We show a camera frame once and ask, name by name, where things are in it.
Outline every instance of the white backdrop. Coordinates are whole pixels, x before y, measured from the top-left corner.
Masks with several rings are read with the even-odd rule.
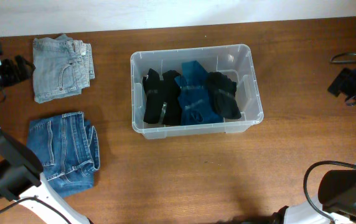
[[[356,16],[356,0],[0,0],[0,36]]]

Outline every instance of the plastic container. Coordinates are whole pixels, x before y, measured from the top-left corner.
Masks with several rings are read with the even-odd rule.
[[[181,64],[193,60],[197,60],[206,71],[221,72],[237,83],[236,102],[241,111],[241,118],[224,119],[223,123],[188,126],[145,123],[143,117],[146,96],[142,87],[142,77],[147,75],[150,68],[157,71],[160,76],[169,70],[176,70],[182,74]],[[259,124],[264,118],[251,51],[244,44],[135,52],[131,56],[131,100],[133,129],[143,134],[146,139],[190,134],[241,133],[250,126]]]

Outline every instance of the light blue denim shorts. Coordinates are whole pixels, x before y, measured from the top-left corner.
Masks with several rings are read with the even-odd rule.
[[[90,44],[65,34],[56,39],[34,39],[35,101],[43,103],[78,95],[95,78]]]
[[[94,186],[93,174],[100,168],[98,135],[83,112],[31,121],[27,147],[61,197]]]

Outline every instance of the wooden table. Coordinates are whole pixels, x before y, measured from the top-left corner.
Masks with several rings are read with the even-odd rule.
[[[270,215],[305,201],[302,179],[314,162],[356,162],[356,108],[327,87],[344,66],[331,56],[356,52],[356,17],[69,34],[91,43],[96,79],[79,96],[44,104],[32,82],[6,89],[0,126],[26,141],[29,121],[84,111],[100,138],[95,187],[66,201],[94,223],[212,223]],[[3,58],[32,60],[34,36],[0,38]],[[146,140],[131,127],[130,63],[140,50],[247,44],[265,118],[241,134]],[[324,173],[316,169],[316,194]],[[0,208],[8,205],[0,200]],[[42,223],[16,207],[0,223]]]

